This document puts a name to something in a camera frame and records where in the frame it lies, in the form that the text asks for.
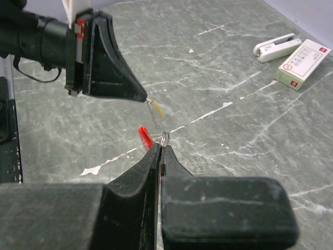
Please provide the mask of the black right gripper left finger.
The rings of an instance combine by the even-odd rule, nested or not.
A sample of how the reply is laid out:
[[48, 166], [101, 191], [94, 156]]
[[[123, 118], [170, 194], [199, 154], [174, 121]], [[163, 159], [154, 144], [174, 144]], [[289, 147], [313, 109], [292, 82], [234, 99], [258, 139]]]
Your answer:
[[2, 184], [1, 249], [156, 249], [160, 153], [107, 184]]

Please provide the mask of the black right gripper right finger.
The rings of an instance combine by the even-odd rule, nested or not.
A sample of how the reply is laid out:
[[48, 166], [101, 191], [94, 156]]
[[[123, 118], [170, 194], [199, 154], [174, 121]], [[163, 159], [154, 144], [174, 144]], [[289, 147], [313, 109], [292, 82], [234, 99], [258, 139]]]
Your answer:
[[288, 195], [266, 177], [195, 177], [171, 146], [161, 154], [165, 249], [289, 249], [299, 227]]

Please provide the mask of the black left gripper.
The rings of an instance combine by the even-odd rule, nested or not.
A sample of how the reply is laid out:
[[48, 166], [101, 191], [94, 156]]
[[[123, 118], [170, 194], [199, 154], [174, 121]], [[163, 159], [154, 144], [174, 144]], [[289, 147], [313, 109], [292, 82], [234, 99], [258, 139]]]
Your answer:
[[112, 15], [102, 11], [88, 19], [88, 42], [82, 50], [84, 23], [66, 24], [52, 17], [24, 10], [27, 1], [1, 1], [1, 58], [14, 56], [37, 61], [46, 71], [66, 70], [65, 88], [71, 96], [126, 99], [145, 102], [147, 92], [122, 56], [116, 41]]

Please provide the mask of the yellow key tag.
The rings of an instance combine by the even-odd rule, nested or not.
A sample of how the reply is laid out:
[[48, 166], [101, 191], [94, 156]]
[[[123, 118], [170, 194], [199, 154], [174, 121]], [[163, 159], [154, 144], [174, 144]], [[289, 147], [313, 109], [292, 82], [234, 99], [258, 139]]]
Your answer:
[[160, 106], [158, 105], [158, 103], [155, 101], [154, 98], [151, 100], [151, 103], [155, 106], [156, 110], [159, 112], [161, 117], [164, 118], [165, 117], [164, 112], [162, 111], [162, 109], [160, 108]]

